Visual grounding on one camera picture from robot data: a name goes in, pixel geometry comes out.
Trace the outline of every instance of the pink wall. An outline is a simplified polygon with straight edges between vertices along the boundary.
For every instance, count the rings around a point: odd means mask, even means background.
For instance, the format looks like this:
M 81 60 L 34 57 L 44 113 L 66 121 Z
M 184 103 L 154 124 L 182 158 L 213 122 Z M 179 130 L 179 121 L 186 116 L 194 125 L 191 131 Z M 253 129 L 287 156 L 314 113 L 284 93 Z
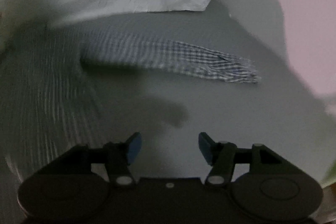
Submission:
M 220 0 L 317 97 L 336 98 L 336 0 Z
M 336 93 L 336 0 L 279 0 L 288 62 L 316 95 Z

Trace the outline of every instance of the black device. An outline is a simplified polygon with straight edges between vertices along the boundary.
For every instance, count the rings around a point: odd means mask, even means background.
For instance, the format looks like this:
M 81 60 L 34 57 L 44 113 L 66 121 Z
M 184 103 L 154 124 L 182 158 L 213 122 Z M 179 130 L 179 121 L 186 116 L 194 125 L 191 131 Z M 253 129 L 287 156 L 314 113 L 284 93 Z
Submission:
M 315 223 L 323 192 L 313 178 L 261 144 L 241 149 L 199 134 L 212 169 L 199 178 L 141 178 L 128 169 L 140 133 L 100 149 L 75 146 L 25 180 L 18 190 L 27 223 Z M 91 171 L 105 164 L 109 182 Z M 235 164 L 248 173 L 231 181 Z

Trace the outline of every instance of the gray surface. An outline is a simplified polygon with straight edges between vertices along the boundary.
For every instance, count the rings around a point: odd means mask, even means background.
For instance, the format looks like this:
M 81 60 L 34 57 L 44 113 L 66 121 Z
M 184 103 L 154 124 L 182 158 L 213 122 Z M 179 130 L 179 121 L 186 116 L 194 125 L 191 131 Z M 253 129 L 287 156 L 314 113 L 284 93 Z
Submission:
M 160 71 L 101 72 L 91 69 L 105 98 L 112 140 L 135 131 L 143 149 L 132 166 L 136 176 L 202 176 L 209 170 L 197 135 L 241 147 L 264 143 L 318 181 L 336 159 L 336 124 L 288 70 L 284 62 L 213 1 L 203 13 L 171 12 L 118 15 L 132 18 L 128 29 L 237 54 L 255 61 L 260 84 L 226 84 Z

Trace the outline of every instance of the checkered fabric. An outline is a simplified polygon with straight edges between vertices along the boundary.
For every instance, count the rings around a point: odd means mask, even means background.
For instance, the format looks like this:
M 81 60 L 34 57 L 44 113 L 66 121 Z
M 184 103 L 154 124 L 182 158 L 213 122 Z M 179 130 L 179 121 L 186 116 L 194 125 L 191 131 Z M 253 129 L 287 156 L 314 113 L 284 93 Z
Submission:
M 21 180 L 69 145 L 101 146 L 104 111 L 81 61 L 131 65 L 224 82 L 256 83 L 246 59 L 155 35 L 45 25 L 24 28 L 0 64 L 1 144 Z

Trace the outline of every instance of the small hole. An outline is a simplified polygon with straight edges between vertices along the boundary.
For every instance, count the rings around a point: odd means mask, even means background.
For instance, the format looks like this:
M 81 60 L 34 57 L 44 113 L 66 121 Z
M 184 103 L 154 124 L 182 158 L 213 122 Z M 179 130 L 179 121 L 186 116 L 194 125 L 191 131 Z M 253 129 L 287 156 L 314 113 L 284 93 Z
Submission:
M 172 183 L 172 182 L 169 182 L 169 183 L 166 184 L 166 187 L 169 188 L 169 189 L 174 188 L 174 186 L 175 186 L 175 184 Z

